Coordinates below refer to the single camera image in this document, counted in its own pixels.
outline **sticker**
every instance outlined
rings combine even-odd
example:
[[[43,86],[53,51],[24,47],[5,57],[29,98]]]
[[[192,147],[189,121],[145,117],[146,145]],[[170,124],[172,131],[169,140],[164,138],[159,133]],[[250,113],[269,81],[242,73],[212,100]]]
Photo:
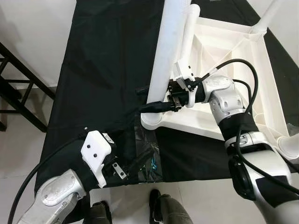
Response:
[[[109,135],[107,133],[102,133],[104,138],[111,144],[115,144],[114,141],[112,141],[112,139],[109,137]]]

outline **white wall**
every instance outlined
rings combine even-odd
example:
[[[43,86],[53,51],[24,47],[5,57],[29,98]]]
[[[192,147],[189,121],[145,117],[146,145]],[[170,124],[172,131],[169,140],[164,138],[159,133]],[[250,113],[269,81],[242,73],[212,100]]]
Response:
[[[272,2],[272,0],[247,1],[259,16],[264,14]],[[299,66],[299,0],[284,0],[269,28]]]
[[[262,15],[272,0],[248,0]],[[299,65],[299,0],[285,0],[270,29]],[[56,86],[76,0],[0,0],[0,42],[48,86]],[[4,77],[20,78],[15,69]]]
[[[48,86],[58,83],[75,5],[76,0],[0,0],[0,42]],[[3,77],[24,78],[11,66]]]

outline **person's leg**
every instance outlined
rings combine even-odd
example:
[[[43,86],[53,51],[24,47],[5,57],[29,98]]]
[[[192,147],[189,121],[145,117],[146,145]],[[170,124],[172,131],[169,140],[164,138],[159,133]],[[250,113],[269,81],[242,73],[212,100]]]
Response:
[[[152,192],[155,192],[154,195],[157,195],[157,190],[153,190]],[[150,219],[150,224],[157,223],[153,221],[154,219],[156,221],[163,221],[163,224],[193,224],[184,207],[177,200],[171,198],[170,195],[157,197],[151,216],[153,218]]]
[[[104,201],[93,204],[83,224],[112,224],[108,204]]]

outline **metal frame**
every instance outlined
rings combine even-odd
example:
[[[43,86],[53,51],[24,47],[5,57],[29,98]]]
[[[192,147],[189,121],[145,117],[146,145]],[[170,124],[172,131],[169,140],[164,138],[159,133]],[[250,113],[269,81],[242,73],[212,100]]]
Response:
[[[0,110],[0,113],[19,113],[29,120],[34,126],[36,126],[42,132],[47,131],[47,126],[42,123],[33,113],[31,113],[26,107],[25,103],[28,99],[30,91],[35,84],[45,94],[54,100],[55,94],[38,79],[19,59],[17,59],[3,44],[0,43],[0,54],[3,58],[0,58],[0,97],[7,101],[15,110]],[[16,69],[18,69],[28,80],[19,79],[4,79],[1,77],[1,73],[5,66],[11,63]],[[24,96],[20,94],[9,83],[29,83]],[[5,131],[6,126],[0,122],[0,131]]]

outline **tiled floor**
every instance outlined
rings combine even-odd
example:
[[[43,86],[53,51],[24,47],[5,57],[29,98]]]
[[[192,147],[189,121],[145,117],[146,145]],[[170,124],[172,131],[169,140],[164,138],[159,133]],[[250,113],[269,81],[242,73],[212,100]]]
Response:
[[[28,107],[49,120],[52,100],[38,93]],[[13,198],[29,171],[38,163],[45,134],[20,115],[8,115],[7,131],[0,132],[0,223],[6,223]],[[299,187],[299,177],[294,185]],[[18,206],[15,222],[32,204],[34,180],[27,187]],[[91,192],[92,203],[106,200],[114,224],[147,224],[148,196],[151,189],[170,194],[183,204],[195,224],[264,224],[256,206],[239,197],[231,180],[139,184]]]

